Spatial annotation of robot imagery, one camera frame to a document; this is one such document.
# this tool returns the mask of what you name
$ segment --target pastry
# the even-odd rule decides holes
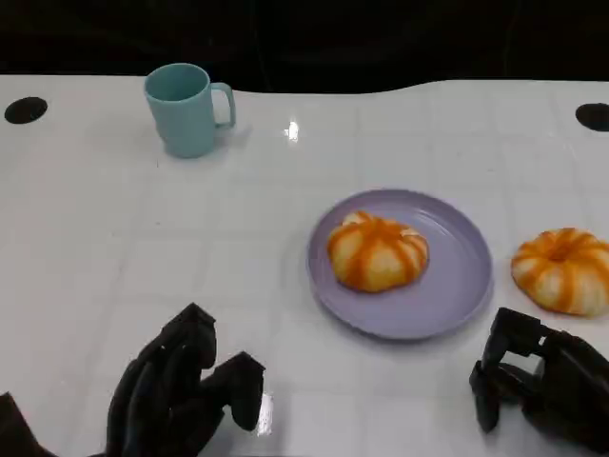
[[[380,292],[417,279],[429,256],[413,228],[363,211],[332,230],[327,252],[338,280],[349,288]]]
[[[512,276],[542,308],[581,316],[609,310],[609,244],[592,233],[545,231],[519,248]]]

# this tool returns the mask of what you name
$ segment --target mug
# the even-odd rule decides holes
[[[230,120],[216,123],[211,91],[221,90],[230,106]],[[194,158],[214,147],[217,129],[235,125],[235,100],[224,83],[211,83],[209,75],[192,64],[170,64],[146,77],[144,91],[166,151],[176,157]]]

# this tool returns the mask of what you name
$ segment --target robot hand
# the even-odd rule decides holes
[[[501,362],[508,351],[541,361],[529,373]],[[484,431],[497,425],[501,402],[518,402],[541,431],[609,452],[609,363],[582,339],[500,308],[469,382]]]
[[[230,405],[256,427],[264,367],[244,352],[201,381],[216,358],[214,319],[192,304],[132,361],[108,412],[106,457],[196,457]]]

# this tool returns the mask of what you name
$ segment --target plate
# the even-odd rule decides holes
[[[362,209],[412,226],[429,245],[414,283],[381,293],[341,285],[326,251],[330,232]],[[382,338],[414,340],[457,328],[488,305],[493,263],[480,230],[458,209],[405,189],[379,189],[343,200],[322,217],[307,248],[307,270],[320,304],[350,326]]]

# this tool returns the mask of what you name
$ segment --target pumpkin-shaped bun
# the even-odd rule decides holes
[[[429,256],[427,242],[416,230],[363,211],[349,214],[332,230],[327,252],[338,280],[366,292],[411,283]]]
[[[542,308],[581,316],[609,310],[609,245],[586,231],[550,230],[524,243],[512,276]]]

